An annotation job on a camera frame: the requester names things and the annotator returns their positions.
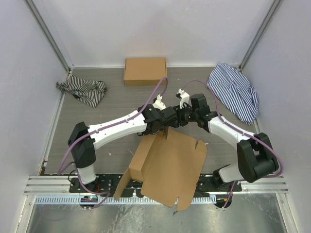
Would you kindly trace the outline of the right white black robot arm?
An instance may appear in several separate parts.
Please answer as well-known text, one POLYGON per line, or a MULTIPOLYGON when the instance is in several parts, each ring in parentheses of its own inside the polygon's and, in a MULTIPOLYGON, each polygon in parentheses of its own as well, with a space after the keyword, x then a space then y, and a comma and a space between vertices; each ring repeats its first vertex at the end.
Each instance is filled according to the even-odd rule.
POLYGON ((226 191, 234 181, 253 183, 280 169, 266 134, 244 131, 216 111, 212 112, 203 94, 190 96, 180 89, 176 97, 180 100, 176 110, 180 126, 195 122, 198 127, 222 138, 236 149, 237 163, 226 165, 213 172, 212 180, 218 191, 226 191))

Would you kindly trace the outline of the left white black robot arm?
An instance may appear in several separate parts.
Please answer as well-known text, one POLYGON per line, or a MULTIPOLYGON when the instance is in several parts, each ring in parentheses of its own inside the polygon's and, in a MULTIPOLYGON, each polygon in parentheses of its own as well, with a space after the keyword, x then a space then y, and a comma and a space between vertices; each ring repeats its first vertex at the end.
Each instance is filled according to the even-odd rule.
POLYGON ((130 134, 145 136, 156 134, 165 127, 178 128, 179 110, 179 106, 170 106, 160 110, 148 104, 145 109, 140 107, 110 122, 92 126, 86 126, 84 122, 76 124, 69 137, 68 146, 80 176, 81 188, 91 193, 98 186, 94 171, 95 150, 130 134))

